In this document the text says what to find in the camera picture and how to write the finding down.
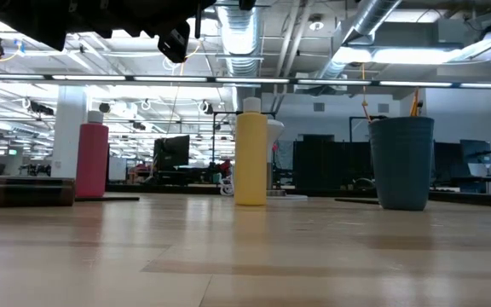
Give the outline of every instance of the blue-gray cup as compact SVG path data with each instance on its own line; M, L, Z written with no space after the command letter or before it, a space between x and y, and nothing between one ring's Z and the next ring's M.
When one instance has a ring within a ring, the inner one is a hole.
M425 117L402 117L369 125L376 190L384 209L425 209L430 192L434 123Z

